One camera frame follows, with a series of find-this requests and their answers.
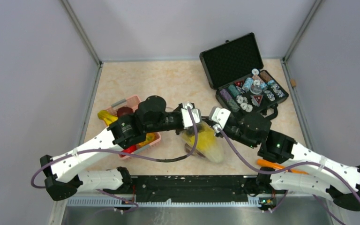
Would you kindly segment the yellow banana bunch toy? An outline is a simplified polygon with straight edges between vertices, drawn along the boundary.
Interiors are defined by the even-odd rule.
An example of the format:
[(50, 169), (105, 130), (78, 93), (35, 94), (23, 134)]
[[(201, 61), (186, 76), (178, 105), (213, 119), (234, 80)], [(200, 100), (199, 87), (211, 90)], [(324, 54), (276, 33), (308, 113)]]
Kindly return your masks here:
[(107, 110), (99, 111), (97, 117), (102, 120), (106, 126), (109, 126), (118, 120), (117, 116), (111, 115)]

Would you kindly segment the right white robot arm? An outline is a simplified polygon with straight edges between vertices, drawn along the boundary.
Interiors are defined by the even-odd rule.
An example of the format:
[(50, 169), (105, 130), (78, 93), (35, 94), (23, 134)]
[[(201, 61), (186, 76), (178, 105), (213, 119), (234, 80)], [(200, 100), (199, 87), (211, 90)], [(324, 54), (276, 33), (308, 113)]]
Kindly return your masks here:
[(317, 195), (337, 206), (360, 211), (360, 165), (347, 166), (308, 149), (293, 138), (271, 130), (271, 121), (251, 112), (235, 118), (224, 108), (214, 108), (202, 120), (229, 145), (237, 141), (258, 147), (258, 156), (282, 166), (281, 169), (255, 168), (256, 187), (262, 193), (289, 190)]

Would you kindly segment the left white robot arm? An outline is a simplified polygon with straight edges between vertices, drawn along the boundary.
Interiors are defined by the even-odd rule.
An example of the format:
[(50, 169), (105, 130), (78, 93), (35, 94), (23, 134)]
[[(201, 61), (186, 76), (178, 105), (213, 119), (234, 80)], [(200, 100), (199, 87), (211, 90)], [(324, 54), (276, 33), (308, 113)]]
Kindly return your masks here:
[(125, 194), (133, 186), (125, 167), (105, 171), (88, 171), (87, 168), (110, 154), (126, 155), (124, 150), (145, 141), (148, 133), (174, 130), (179, 134), (192, 128), (197, 134), (201, 122), (201, 111), (194, 103), (181, 103), (174, 111), (167, 112), (162, 97), (150, 96), (138, 104), (134, 113), (119, 117), (84, 144), (60, 156), (41, 157), (45, 175), (43, 188), (54, 201), (92, 190)]

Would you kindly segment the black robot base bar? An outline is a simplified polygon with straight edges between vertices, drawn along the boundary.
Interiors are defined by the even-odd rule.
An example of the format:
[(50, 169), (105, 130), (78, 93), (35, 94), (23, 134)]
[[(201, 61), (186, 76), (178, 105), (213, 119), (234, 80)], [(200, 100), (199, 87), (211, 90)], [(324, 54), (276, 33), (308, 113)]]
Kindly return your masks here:
[(174, 203), (246, 202), (263, 191), (255, 176), (187, 175), (137, 176), (126, 190), (140, 203), (171, 200)]

